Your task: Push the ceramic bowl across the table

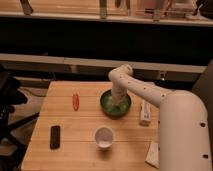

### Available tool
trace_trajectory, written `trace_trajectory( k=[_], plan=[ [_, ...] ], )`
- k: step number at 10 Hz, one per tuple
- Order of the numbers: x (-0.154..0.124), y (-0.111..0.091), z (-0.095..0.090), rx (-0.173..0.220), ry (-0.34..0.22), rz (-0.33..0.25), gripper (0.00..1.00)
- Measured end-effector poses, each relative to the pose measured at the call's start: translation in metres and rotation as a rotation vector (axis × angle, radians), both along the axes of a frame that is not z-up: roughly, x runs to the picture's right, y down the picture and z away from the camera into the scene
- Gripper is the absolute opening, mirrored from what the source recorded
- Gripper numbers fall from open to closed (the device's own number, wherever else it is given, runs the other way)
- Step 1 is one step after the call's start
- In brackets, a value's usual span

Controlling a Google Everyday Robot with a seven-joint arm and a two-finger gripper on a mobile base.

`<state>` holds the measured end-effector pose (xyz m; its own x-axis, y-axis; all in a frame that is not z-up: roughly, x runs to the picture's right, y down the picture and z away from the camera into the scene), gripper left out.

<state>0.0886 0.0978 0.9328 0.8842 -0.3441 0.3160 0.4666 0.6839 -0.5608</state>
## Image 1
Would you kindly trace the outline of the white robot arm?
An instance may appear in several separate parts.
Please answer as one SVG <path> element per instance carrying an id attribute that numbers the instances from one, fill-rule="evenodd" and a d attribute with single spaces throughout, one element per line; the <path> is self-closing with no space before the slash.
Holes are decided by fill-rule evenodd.
<path id="1" fill-rule="evenodd" d="M 127 90 L 159 108 L 159 171 L 213 171 L 208 112 L 203 101 L 186 90 L 170 90 L 137 80 L 125 64 L 108 74 L 119 102 Z"/>

